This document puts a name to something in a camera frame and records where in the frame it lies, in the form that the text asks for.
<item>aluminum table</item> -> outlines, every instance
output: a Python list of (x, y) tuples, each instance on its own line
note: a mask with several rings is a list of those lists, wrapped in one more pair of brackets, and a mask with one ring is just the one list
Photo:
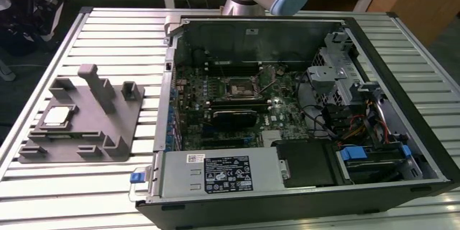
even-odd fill
[[(0, 148), (0, 229), (156, 229), (130, 201), (130, 174), (152, 162), (155, 123), (167, 46), (168, 15), (219, 10), (82, 9), (50, 67)], [(302, 12), (355, 17), (454, 160), (460, 165), (460, 88), (402, 24), (386, 13)], [(18, 150), (51, 99), (54, 78), (75, 85), (79, 65), (94, 63), (112, 85), (146, 86), (132, 154), (122, 163), (22, 164)], [(372, 79), (372, 72), (363, 63)], [(459, 229), (459, 190), (416, 199), (387, 212), (290, 220), (215, 229)]]

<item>blue tab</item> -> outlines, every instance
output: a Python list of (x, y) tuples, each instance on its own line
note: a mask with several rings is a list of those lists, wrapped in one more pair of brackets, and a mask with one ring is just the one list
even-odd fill
[(134, 172), (131, 174), (131, 183), (144, 183), (146, 182), (146, 172)]
[(346, 147), (340, 151), (340, 155), (342, 155), (344, 161), (367, 158), (367, 154), (364, 152), (363, 147)]
[(408, 145), (403, 145), (403, 152), (404, 152), (406, 158), (411, 157), (412, 152)]

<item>gray fixture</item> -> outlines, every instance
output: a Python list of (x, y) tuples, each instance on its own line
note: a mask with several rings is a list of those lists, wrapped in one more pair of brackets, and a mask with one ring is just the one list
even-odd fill
[(98, 66), (83, 64), (78, 75), (88, 86), (56, 78), (54, 98), (20, 149), (22, 163), (126, 161), (134, 141), (144, 87), (112, 86)]

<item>warning label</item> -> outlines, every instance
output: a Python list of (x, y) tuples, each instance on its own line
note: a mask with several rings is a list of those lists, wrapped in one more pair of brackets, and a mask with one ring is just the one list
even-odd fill
[(252, 191), (250, 156), (204, 159), (207, 193)]

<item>motherboard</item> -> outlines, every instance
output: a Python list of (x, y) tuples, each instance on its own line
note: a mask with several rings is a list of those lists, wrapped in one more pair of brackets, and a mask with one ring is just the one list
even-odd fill
[(300, 74), (284, 64), (176, 67), (183, 150), (308, 138), (295, 96)]

